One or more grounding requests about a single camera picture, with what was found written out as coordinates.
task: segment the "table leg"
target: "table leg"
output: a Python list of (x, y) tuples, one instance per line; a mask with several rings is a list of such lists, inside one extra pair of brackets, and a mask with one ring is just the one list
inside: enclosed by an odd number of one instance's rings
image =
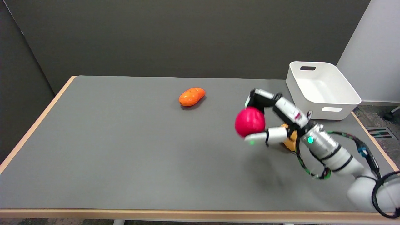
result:
[(125, 220), (124, 219), (115, 219), (114, 220), (114, 225), (124, 225)]

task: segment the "wooden table edge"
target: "wooden table edge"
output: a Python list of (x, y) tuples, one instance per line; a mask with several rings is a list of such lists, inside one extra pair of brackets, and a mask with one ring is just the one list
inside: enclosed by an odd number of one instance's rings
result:
[[(22, 148), (32, 133), (46, 117), (61, 95), (76, 76), (72, 76), (54, 99), (41, 113), (31, 128), (26, 132), (11, 153), (0, 165), (0, 174), (8, 166), (14, 156)], [(394, 170), (398, 167), (393, 160), (383, 151), (374, 137), (372, 137), (357, 116), (351, 112), (364, 132), (376, 145), (380, 153)], [(384, 222), (390, 221), (377, 213), (358, 212), (317, 212), (317, 211), (193, 211), (193, 210), (120, 210), (120, 209), (0, 209), (0, 218), (96, 218), (96, 219), (147, 219), (147, 220), (176, 220), (176, 221), (243, 221), (243, 222), (313, 222), (313, 223), (346, 223), (346, 221)]]
[(398, 220), (378, 213), (316, 211), (200, 211), (137, 209), (0, 209), (0, 218), (78, 218), (131, 219), (159, 221), (203, 221), (246, 223), (379, 223), (395, 224)]

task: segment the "white plastic bin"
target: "white plastic bin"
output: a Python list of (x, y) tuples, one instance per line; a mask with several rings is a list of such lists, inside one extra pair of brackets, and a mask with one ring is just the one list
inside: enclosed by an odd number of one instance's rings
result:
[(327, 62), (291, 62), (286, 84), (295, 105), (312, 119), (342, 120), (361, 98), (339, 71)]

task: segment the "carpet floor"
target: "carpet floor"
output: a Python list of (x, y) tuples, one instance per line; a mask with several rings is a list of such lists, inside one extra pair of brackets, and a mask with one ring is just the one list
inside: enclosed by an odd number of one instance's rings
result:
[[(400, 167), (400, 117), (397, 116), (392, 121), (382, 119), (382, 115), (392, 109), (392, 106), (358, 106), (354, 109), (354, 113), (364, 126), (388, 127), (396, 136), (397, 139), (378, 140), (378, 143)], [(107, 219), (0, 219), (0, 225), (112, 225), (113, 222)], [(250, 225), (250, 223), (126, 221), (125, 225)]]

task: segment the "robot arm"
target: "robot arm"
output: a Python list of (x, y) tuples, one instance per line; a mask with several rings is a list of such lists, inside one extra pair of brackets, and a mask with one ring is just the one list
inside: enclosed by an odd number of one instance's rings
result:
[[(265, 132), (248, 135), (246, 142), (266, 145), (284, 142), (297, 131), (298, 138), (309, 148), (311, 154), (339, 176), (353, 175), (355, 182), (347, 192), (347, 198), (358, 209), (365, 212), (377, 210), (381, 215), (395, 219), (400, 216), (400, 174), (399, 171), (380, 176), (379, 166), (366, 145), (358, 146), (358, 152), (367, 160), (370, 168), (365, 168), (344, 147), (336, 142), (323, 125), (310, 121), (312, 112), (306, 115), (282, 94), (272, 94), (254, 89), (245, 107), (252, 106), (264, 113), (264, 108), (272, 107), (277, 116), (287, 125), (270, 127)], [(393, 212), (389, 216), (384, 212)]]
[(268, 145), (284, 142), (294, 130), (306, 126), (310, 120), (311, 113), (304, 115), (293, 103), (289, 102), (282, 94), (272, 94), (261, 89), (254, 89), (250, 92), (245, 107), (254, 107), (264, 113), (264, 108), (272, 110), (286, 123), (285, 127), (269, 127), (264, 132), (248, 135), (244, 140), (252, 145), (265, 143)]

